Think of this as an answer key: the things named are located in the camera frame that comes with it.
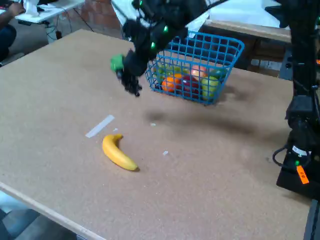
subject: red apple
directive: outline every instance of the red apple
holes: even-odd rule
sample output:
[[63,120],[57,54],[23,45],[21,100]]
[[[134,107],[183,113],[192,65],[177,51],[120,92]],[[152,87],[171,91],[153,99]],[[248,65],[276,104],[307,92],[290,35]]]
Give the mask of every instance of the red apple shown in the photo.
[[182,78],[183,96],[187,98],[199,99],[199,82],[193,76],[185,75]]
[[204,66],[193,65],[191,69],[191,75],[196,79],[200,80],[203,77],[207,76],[207,69]]

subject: blue wire basket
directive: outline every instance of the blue wire basket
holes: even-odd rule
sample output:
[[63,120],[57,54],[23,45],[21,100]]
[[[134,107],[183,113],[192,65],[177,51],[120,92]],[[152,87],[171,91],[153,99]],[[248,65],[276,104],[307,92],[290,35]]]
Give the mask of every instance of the blue wire basket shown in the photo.
[[155,92],[213,104],[219,98],[245,45],[242,41],[201,32],[176,37],[148,63],[145,76]]

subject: apple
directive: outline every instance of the apple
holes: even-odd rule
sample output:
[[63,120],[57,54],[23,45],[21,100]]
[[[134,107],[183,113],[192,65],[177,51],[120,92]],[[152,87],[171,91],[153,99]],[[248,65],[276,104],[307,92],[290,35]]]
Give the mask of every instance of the apple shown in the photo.
[[199,99],[199,82],[190,75],[185,75],[182,78],[180,89],[181,94],[186,98]]
[[196,80],[200,80],[203,77],[207,76],[207,68],[205,68],[204,66],[200,66],[200,65],[193,65],[192,69],[191,69],[191,75],[196,79]]
[[202,98],[205,101],[211,100],[219,86],[219,80],[214,76],[205,77],[201,80]]

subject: person's hand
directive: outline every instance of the person's hand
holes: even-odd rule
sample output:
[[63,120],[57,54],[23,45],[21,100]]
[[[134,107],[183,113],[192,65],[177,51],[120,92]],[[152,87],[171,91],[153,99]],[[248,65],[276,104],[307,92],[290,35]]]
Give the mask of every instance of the person's hand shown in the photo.
[[26,10],[24,9],[24,7],[20,3],[14,2],[9,6],[8,12],[14,18],[20,14],[25,13]]

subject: orange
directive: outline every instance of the orange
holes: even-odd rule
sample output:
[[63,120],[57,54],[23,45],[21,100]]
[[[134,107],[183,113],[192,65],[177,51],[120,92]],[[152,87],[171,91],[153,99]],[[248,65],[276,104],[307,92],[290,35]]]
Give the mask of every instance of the orange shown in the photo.
[[174,93],[175,89],[181,87],[181,79],[182,75],[180,73],[177,73],[173,76],[168,76],[166,79],[162,82],[162,90],[165,92]]

